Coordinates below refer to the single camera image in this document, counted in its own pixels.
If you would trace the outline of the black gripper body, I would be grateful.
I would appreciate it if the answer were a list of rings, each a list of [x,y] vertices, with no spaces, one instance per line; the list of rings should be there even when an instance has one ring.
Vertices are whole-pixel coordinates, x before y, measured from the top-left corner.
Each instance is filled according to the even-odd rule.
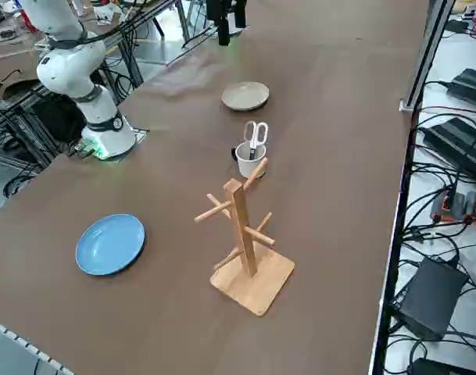
[[[219,19],[229,13],[244,13],[246,0],[205,0],[208,19]]]

